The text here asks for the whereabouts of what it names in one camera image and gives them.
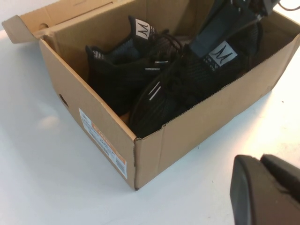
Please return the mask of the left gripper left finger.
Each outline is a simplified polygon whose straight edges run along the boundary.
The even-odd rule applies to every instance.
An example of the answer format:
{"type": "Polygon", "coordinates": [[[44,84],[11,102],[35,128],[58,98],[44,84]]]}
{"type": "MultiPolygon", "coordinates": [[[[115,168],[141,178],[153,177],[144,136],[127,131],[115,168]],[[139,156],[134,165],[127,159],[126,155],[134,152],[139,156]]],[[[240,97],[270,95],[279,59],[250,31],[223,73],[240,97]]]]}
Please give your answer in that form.
{"type": "Polygon", "coordinates": [[[234,158],[230,199],[236,225],[298,225],[300,196],[291,196],[261,159],[234,158]]]}

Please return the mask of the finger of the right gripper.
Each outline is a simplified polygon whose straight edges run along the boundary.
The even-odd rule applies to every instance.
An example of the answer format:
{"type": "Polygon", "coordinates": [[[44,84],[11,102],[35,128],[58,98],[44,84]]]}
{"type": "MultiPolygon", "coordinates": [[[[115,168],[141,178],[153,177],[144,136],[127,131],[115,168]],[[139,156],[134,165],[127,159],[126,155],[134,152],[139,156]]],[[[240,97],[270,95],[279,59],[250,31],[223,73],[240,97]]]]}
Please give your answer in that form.
{"type": "Polygon", "coordinates": [[[196,35],[190,49],[202,58],[239,30],[257,21],[257,15],[245,5],[225,4],[196,35]]]}

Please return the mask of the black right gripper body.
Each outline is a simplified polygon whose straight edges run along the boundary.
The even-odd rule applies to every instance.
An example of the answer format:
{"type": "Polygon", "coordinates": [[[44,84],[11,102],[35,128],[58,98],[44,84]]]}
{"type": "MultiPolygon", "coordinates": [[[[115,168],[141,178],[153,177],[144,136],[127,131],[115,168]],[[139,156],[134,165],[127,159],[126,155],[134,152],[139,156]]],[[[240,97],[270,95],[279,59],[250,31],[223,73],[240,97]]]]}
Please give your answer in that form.
{"type": "Polygon", "coordinates": [[[217,10],[217,15],[234,21],[240,18],[256,21],[270,15],[279,2],[279,0],[224,0],[217,10]]]}

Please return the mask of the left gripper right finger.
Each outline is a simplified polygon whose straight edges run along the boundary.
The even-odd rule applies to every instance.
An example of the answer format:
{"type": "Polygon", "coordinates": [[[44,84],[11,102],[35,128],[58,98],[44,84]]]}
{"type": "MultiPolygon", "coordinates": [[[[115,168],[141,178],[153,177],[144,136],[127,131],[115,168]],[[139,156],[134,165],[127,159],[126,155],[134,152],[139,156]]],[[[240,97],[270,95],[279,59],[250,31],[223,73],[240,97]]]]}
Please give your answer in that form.
{"type": "Polygon", "coordinates": [[[300,196],[300,169],[274,155],[261,157],[262,164],[291,196],[300,196]]]}

